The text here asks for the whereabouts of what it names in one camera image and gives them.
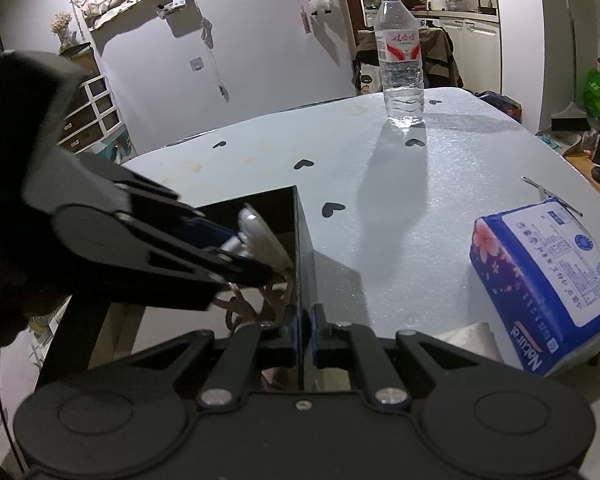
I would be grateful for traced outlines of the black storage box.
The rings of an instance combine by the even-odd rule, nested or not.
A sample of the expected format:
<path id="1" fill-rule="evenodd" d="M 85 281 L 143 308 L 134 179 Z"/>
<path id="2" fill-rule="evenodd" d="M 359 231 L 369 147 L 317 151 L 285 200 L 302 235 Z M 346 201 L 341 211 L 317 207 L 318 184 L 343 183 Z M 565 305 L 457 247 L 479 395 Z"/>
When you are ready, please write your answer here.
<path id="1" fill-rule="evenodd" d="M 238 232 L 238 214 L 245 204 L 260 214 L 294 264 L 290 272 L 296 288 L 291 305 L 298 309 L 300 320 L 300 363 L 294 368 L 301 370 L 306 345 L 310 339 L 308 311 L 315 295 L 315 270 L 313 246 L 298 188 L 287 186 L 224 200 L 197 210 L 235 234 Z M 102 324 L 112 304 L 99 302 L 94 307 L 89 307 L 82 300 L 69 300 L 65 316 L 38 375 L 38 387 L 59 382 L 87 370 Z"/>

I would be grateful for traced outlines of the white drawer cabinet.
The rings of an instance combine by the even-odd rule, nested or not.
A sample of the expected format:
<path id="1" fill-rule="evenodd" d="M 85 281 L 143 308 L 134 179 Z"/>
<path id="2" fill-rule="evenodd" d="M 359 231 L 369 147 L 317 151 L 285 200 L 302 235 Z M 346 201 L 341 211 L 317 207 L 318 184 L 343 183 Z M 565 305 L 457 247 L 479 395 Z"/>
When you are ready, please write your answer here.
<path id="1" fill-rule="evenodd" d="M 108 78 L 99 75 L 80 85 L 57 145 L 78 154 L 105 141 L 123 126 Z"/>

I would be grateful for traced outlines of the white crumpled tissue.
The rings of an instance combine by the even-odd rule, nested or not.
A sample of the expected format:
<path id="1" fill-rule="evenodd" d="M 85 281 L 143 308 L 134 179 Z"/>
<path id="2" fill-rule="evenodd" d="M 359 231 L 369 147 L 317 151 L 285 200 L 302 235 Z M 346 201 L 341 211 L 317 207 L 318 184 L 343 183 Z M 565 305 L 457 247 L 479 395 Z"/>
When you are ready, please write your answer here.
<path id="1" fill-rule="evenodd" d="M 456 330 L 449 330 L 437 334 L 436 338 L 457 348 L 478 354 L 478 356 L 503 363 L 498 343 L 488 323 L 475 323 Z"/>

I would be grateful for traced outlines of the dried flower bouquet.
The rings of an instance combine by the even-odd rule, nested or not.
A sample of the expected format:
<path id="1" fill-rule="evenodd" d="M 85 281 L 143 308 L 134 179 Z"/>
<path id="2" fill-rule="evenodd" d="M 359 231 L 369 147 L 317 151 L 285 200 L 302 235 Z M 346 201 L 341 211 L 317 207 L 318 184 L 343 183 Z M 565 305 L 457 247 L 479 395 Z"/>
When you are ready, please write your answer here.
<path id="1" fill-rule="evenodd" d="M 71 21 L 72 16 L 68 12 L 60 11 L 50 23 L 50 30 L 57 36 L 61 51 L 76 45 L 76 32 L 70 27 Z"/>

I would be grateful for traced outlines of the blue tissue paper pack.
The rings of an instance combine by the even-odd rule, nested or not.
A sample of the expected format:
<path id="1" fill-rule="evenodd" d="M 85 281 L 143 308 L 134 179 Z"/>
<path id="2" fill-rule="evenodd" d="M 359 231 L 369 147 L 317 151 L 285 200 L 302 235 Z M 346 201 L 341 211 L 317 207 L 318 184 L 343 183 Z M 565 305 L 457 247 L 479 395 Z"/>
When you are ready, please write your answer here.
<path id="1" fill-rule="evenodd" d="M 477 218 L 469 259 L 526 372 L 600 352 L 600 244 L 559 200 Z"/>

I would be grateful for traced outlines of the metal hair clip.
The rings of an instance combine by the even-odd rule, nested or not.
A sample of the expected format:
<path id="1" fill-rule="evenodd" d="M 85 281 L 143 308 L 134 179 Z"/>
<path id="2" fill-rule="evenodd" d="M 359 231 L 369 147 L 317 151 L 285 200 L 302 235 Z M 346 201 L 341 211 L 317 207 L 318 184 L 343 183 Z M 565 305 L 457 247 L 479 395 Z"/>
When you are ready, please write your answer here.
<path id="1" fill-rule="evenodd" d="M 556 200 L 556 202 L 558 204 L 561 204 L 564 208 L 569 210 L 572 214 L 575 214 L 576 216 L 578 216 L 580 218 L 583 217 L 583 214 L 580 210 L 577 210 L 577 208 L 574 208 L 572 205 L 570 205 L 570 203 L 567 203 L 565 200 L 563 200 L 557 194 L 550 192 L 549 190 L 544 188 L 543 185 L 536 183 L 535 181 L 531 180 L 530 178 L 528 178 L 526 176 L 522 176 L 521 180 L 523 180 L 524 183 L 531 185 L 532 188 L 535 188 L 539 192 L 540 200 Z"/>

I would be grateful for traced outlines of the clear plastic water bottle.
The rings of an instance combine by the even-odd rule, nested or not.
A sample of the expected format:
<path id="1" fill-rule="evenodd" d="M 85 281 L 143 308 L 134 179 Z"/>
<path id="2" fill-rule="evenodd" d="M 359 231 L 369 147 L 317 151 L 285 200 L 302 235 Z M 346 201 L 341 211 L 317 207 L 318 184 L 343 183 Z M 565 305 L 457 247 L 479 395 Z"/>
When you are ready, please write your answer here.
<path id="1" fill-rule="evenodd" d="M 424 122 L 419 24 L 402 0 L 380 0 L 374 34 L 381 87 L 388 118 L 401 129 Z"/>

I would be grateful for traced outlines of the white kitchen cabinet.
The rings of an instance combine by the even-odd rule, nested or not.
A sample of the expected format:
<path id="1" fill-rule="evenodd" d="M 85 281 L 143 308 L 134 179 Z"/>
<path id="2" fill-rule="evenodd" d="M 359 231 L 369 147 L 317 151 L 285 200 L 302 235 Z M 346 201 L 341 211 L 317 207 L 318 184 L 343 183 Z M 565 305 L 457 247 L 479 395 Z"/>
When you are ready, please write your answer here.
<path id="1" fill-rule="evenodd" d="M 477 93 L 502 91 L 501 29 L 496 15 L 418 11 L 415 16 L 448 33 L 466 88 Z"/>

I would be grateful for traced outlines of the green shopping bag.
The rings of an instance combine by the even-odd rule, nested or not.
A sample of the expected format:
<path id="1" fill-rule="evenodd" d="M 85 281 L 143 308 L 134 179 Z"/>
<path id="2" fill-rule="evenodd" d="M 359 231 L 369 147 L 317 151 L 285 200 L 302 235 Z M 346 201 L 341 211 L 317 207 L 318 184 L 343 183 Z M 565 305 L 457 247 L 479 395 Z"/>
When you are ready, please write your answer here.
<path id="1" fill-rule="evenodd" d="M 588 116 L 600 119 L 600 72 L 595 68 L 586 76 L 583 104 Z"/>

